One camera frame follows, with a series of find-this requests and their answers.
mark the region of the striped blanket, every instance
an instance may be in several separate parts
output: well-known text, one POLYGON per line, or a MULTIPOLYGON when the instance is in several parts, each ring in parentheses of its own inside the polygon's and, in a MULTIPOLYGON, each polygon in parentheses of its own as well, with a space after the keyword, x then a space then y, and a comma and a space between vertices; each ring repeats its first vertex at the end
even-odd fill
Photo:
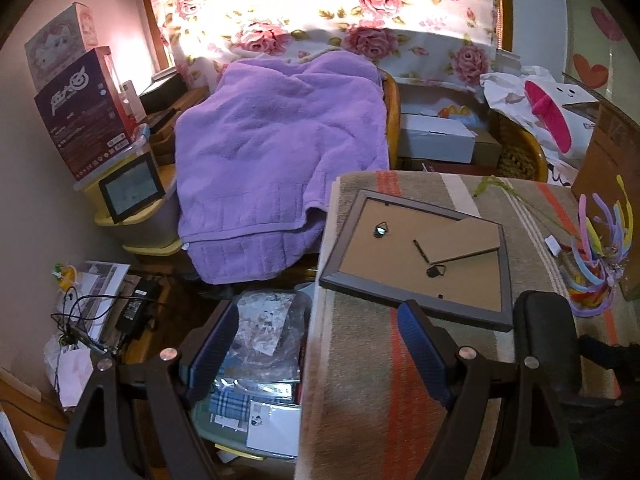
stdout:
MULTIPOLYGON (((332 190, 321 265, 359 189, 370 189, 500 222, 504 227, 513 297, 524 290, 566 295, 543 239, 568 234, 541 222, 493 186, 473 199, 479 177, 382 171, 341 176, 332 190)), ((575 230, 577 202, 564 187, 508 180, 521 195, 566 229, 575 230)), ((396 309, 318 288, 305 362, 305 390, 296 480, 413 480, 438 433, 444 410, 430 399, 398 332, 396 309)), ((513 332, 501 333, 433 320, 455 341, 489 359, 514 360, 513 332)), ((575 319, 579 335, 610 344, 640 341, 638 320, 621 294, 602 316, 575 319)), ((588 396, 615 398, 612 372, 582 361, 588 396)), ((479 479, 491 446, 499 401, 491 400, 466 478, 479 479)))

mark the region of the purple blanket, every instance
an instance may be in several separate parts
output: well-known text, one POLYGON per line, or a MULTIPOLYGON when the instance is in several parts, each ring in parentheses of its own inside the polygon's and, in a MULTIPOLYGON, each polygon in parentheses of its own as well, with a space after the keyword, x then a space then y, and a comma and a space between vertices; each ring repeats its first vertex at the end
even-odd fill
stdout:
POLYGON ((329 52, 232 63, 177 121, 179 233, 203 280, 266 280, 318 243, 332 182, 388 169, 380 76, 329 52))

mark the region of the pink wall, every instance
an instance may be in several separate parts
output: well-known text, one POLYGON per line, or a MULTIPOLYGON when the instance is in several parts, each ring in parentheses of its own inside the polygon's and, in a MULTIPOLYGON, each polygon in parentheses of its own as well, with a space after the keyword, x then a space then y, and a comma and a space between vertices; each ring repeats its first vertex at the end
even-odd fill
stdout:
POLYGON ((42 349, 55 325, 56 262, 127 261, 50 141, 33 102, 24 43, 73 2, 94 11, 121 80, 142 90, 153 72, 139 0, 35 0, 0 50, 0 365, 47 388, 42 349))

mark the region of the picture frame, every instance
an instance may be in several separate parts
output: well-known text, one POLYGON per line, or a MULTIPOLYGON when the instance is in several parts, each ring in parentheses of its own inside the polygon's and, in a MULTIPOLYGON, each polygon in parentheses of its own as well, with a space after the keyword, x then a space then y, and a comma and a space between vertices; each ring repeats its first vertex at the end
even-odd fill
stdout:
POLYGON ((158 168, 156 168, 152 152, 143 153, 143 155, 137 156, 134 160, 118 168, 113 173, 108 174, 106 177, 100 180, 98 186, 100 187, 102 198, 104 199, 104 203, 107 206, 107 210, 109 211, 114 224, 119 224, 125 221, 127 218, 135 215, 135 213, 137 213, 141 209, 144 209, 146 206, 150 205, 156 200, 161 199, 166 194, 164 186, 162 185, 162 181, 160 180, 160 176, 158 175, 158 168), (119 210, 116 207, 113 196, 110 193, 110 184, 123 177, 126 173, 129 173, 129 171, 135 170, 137 167, 142 165, 146 167, 150 175, 150 179, 155 188, 154 191, 137 201, 134 205, 126 208, 125 210, 119 210))
POLYGON ((351 206, 336 243, 322 268, 319 279, 321 286, 391 307, 398 307, 398 305, 406 300, 415 300, 427 314, 432 317, 500 332, 509 332, 513 329, 513 299, 506 240, 502 226, 496 222, 491 223, 498 226, 500 236, 500 247, 497 250, 500 297, 498 310, 487 310, 470 304, 449 301, 437 296, 428 296, 420 292, 405 290, 356 276, 349 272, 344 272, 344 270, 341 269, 343 260, 349 249, 354 232, 358 227, 358 222, 360 221, 365 204, 369 200, 381 202, 385 205, 400 206, 430 215, 443 216, 447 219, 462 220, 465 218, 476 218, 436 205, 370 190, 360 190, 351 206))

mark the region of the pink box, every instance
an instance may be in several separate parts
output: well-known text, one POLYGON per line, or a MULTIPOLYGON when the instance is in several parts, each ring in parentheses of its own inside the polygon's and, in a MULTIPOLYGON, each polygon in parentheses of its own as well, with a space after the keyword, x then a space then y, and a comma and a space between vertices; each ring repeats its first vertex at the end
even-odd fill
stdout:
POLYGON ((24 45, 36 92, 97 46, 94 16, 89 7, 74 3, 60 12, 24 45))

